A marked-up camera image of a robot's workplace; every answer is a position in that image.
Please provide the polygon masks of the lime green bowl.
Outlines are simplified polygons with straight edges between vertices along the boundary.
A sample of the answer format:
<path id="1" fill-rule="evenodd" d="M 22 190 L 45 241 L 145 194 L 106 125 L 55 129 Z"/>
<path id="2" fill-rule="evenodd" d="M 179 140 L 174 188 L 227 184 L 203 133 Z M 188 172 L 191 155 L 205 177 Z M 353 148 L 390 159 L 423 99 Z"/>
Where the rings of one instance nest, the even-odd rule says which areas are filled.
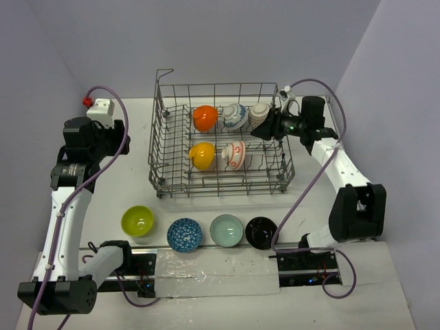
<path id="1" fill-rule="evenodd" d="M 130 237 L 143 237 L 154 225 L 154 215 L 146 206 L 133 206 L 121 218 L 122 231 Z"/>

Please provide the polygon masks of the grey patterned bowl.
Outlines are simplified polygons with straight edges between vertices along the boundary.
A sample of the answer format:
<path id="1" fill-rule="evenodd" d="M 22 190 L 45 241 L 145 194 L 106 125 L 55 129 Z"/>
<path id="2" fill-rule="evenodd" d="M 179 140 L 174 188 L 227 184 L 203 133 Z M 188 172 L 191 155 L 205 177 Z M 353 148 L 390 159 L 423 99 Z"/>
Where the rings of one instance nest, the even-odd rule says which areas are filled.
<path id="1" fill-rule="evenodd" d="M 264 123 L 270 112 L 270 106 L 265 102 L 258 102 L 250 108 L 249 122 L 252 130 Z"/>

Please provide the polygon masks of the grey wire dish rack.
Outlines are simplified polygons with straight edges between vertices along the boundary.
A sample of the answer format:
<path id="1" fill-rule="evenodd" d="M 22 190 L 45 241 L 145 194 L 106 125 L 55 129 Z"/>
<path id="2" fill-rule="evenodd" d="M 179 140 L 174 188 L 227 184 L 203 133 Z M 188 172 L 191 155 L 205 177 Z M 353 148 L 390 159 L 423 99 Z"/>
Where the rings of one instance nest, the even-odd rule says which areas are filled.
<path id="1" fill-rule="evenodd" d="M 157 197 L 222 197 L 228 195 L 273 195 L 284 193 L 296 175 L 291 144 L 264 141 L 250 135 L 250 123 L 228 130 L 219 118 L 207 132 L 196 130 L 193 112 L 210 105 L 222 112 L 232 103 L 247 109 L 258 102 L 278 106 L 275 82 L 220 82 L 166 84 L 171 69 L 158 69 L 155 75 L 151 134 L 148 151 L 148 179 Z M 227 144 L 242 140 L 245 160 L 232 170 L 221 157 Z M 200 142 L 214 146 L 215 156 L 206 170 L 198 170 L 189 158 L 189 150 Z"/>

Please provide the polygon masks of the yellow-orange bowl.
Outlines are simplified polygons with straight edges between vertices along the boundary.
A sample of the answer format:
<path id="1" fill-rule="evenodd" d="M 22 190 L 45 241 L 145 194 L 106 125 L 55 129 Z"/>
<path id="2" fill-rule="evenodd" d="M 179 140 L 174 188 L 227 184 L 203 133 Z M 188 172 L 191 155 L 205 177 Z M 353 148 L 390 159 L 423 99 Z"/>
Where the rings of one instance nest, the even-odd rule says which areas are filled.
<path id="1" fill-rule="evenodd" d="M 189 150 L 189 158 L 193 166 L 204 171 L 208 169 L 215 157 L 215 147 L 209 142 L 200 142 Z"/>

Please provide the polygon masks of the orange bowl white inside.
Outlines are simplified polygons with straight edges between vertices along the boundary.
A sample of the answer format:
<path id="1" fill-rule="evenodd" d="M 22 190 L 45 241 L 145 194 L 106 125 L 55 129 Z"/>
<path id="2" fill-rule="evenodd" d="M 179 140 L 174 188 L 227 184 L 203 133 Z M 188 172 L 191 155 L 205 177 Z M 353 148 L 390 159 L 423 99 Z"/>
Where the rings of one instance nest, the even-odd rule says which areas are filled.
<path id="1" fill-rule="evenodd" d="M 202 105 L 194 110 L 192 119 L 196 130 L 206 132 L 215 126 L 218 119 L 218 111 L 210 105 Z"/>

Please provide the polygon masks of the orange white patterned bowl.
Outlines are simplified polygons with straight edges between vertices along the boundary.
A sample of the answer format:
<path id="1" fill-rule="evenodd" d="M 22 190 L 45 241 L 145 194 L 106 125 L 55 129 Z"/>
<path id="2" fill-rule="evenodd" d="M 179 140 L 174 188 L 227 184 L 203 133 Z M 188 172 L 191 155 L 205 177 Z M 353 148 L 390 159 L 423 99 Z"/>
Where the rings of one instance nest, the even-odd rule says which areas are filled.
<path id="1" fill-rule="evenodd" d="M 245 160 L 245 143 L 242 140 L 233 141 L 223 147 L 221 157 L 232 170 L 239 170 Z"/>

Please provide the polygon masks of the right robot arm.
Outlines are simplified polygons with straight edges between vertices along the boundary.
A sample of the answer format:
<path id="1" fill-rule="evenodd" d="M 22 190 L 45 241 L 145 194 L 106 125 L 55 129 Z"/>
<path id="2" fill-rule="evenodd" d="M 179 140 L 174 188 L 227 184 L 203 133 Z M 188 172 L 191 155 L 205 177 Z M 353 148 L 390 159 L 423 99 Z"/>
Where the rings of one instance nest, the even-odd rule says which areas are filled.
<path id="1" fill-rule="evenodd" d="M 328 224 L 305 234 L 300 243 L 299 263 L 313 269 L 322 261 L 324 249 L 340 243 L 372 239 L 384 229 L 386 189 L 373 184 L 356 168 L 340 144 L 340 135 L 325 126 L 325 100 L 305 96 L 298 114 L 288 110 L 285 101 L 279 108 L 256 103 L 250 110 L 252 136 L 262 140 L 281 140 L 290 135 L 299 138 L 321 166 L 336 192 Z"/>

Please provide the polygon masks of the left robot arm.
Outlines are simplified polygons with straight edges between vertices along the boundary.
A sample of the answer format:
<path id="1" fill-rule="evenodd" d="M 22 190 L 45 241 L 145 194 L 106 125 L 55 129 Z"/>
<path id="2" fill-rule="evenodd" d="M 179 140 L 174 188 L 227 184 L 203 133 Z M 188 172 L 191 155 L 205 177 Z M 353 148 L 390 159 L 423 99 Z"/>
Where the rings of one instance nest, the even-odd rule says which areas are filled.
<path id="1" fill-rule="evenodd" d="M 45 246 L 32 278 L 19 284 L 18 298 L 42 316 L 88 314 L 98 288 L 114 271 L 133 269 L 128 241 L 105 241 L 97 255 L 79 263 L 83 223 L 93 197 L 101 161 L 129 153 L 122 120 L 107 126 L 87 117 L 64 123 L 64 145 L 51 171 L 52 211 Z"/>

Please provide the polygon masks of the blue floral bowl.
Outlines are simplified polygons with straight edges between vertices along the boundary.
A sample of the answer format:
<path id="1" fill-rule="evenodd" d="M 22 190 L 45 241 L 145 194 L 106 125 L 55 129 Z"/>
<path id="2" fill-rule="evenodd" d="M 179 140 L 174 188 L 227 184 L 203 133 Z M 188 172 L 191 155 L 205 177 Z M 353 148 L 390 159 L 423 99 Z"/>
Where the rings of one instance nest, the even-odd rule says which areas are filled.
<path id="1" fill-rule="evenodd" d="M 248 109 L 242 104 L 232 103 L 223 108 L 223 125 L 228 130 L 240 129 L 248 120 Z"/>

